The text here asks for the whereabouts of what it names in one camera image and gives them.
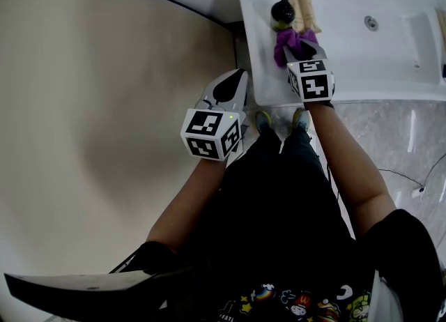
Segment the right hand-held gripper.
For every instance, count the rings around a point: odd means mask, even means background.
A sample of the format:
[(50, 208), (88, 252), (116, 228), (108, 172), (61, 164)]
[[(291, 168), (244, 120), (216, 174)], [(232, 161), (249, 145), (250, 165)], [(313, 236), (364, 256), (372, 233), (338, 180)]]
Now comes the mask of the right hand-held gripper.
[(335, 76), (325, 50), (308, 40), (301, 40), (300, 45), (305, 60), (296, 59), (289, 46), (283, 46), (293, 92), (302, 102), (331, 101), (335, 93)]

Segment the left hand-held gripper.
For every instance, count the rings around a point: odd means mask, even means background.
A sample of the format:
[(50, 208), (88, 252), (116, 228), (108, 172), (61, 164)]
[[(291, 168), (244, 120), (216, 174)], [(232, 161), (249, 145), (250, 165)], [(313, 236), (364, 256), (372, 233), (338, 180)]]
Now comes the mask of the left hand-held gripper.
[(242, 139), (248, 73), (231, 70), (214, 79), (188, 109), (180, 131), (187, 152), (196, 158), (224, 161)]

